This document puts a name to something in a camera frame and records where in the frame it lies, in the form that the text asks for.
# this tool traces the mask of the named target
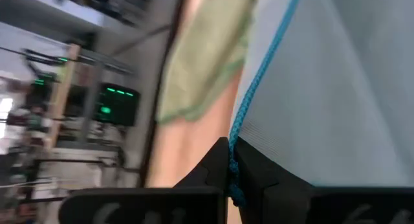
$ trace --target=wooden post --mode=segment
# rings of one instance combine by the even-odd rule
[[[80,52],[79,45],[70,45],[69,59],[76,60]],[[76,67],[76,62],[68,61],[63,68],[63,72],[58,76],[60,83],[53,85],[52,95],[50,98],[49,114],[52,118],[63,118],[65,111],[67,96],[71,88],[72,77]],[[46,148],[49,150],[56,145],[60,130],[60,121],[52,121],[52,126],[49,129],[49,141],[46,143]]]

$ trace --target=green led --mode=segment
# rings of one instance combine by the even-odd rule
[[[111,108],[109,108],[109,107],[101,107],[101,111],[103,113],[111,113]]]

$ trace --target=light blue fabric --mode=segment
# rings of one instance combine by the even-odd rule
[[[412,6],[300,0],[240,136],[314,185],[413,186]],[[235,110],[270,37],[260,19],[276,8],[257,13]]]

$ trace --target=blue cord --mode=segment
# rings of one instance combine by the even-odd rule
[[[290,0],[289,7],[283,16],[282,22],[272,40],[272,43],[269,46],[269,49],[263,59],[259,70],[257,71],[252,83],[250,84],[249,88],[243,100],[241,102],[239,110],[237,110],[237,114],[234,119],[233,126],[230,130],[230,139],[229,139],[229,151],[230,151],[230,164],[229,169],[231,172],[231,180],[230,186],[228,187],[229,195],[233,199],[235,206],[244,207],[246,205],[246,199],[243,191],[239,187],[239,165],[234,157],[234,146],[237,142],[237,138],[240,133],[241,126],[243,125],[243,120],[246,117],[248,108],[250,107],[250,103],[253,100],[254,93],[256,92],[257,87],[260,84],[260,81],[265,75],[266,70],[273,59],[273,56],[278,48],[280,41],[282,40],[283,35],[286,32],[287,27],[289,26],[290,20],[292,19],[293,13],[298,5],[299,0]]]

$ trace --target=green towel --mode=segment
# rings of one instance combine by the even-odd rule
[[[254,0],[204,0],[169,59],[157,120],[197,120],[242,69]]]

